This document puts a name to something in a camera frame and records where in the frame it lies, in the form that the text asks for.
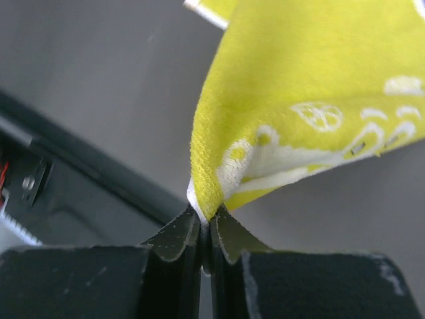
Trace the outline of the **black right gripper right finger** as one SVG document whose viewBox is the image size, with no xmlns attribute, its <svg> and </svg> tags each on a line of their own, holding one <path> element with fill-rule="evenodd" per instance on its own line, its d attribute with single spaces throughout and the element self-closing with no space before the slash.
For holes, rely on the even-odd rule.
<svg viewBox="0 0 425 319">
<path fill-rule="evenodd" d="M 225 207 L 210 224 L 215 318 L 420 318 L 399 268 L 379 253 L 271 249 Z"/>
</svg>

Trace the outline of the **lime green print towel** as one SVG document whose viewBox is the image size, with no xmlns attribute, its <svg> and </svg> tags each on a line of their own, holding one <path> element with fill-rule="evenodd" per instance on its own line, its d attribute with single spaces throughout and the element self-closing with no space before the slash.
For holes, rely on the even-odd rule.
<svg viewBox="0 0 425 319">
<path fill-rule="evenodd" d="M 203 223 L 424 138 L 423 1 L 186 1 L 224 34 L 191 137 Z"/>
</svg>

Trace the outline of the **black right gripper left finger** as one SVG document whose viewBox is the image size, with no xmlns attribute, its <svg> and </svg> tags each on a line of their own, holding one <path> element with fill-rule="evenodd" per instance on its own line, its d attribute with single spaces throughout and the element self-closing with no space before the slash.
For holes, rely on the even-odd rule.
<svg viewBox="0 0 425 319">
<path fill-rule="evenodd" d="M 196 318 L 192 207 L 138 245 L 20 246 L 1 254 L 2 318 Z"/>
</svg>

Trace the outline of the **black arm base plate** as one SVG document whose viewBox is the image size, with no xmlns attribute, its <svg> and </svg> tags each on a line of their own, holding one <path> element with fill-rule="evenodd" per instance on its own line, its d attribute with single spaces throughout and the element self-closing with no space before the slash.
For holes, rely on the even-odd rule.
<svg viewBox="0 0 425 319">
<path fill-rule="evenodd" d="M 1 93 L 1 211 L 43 245 L 133 245 L 185 203 Z"/>
</svg>

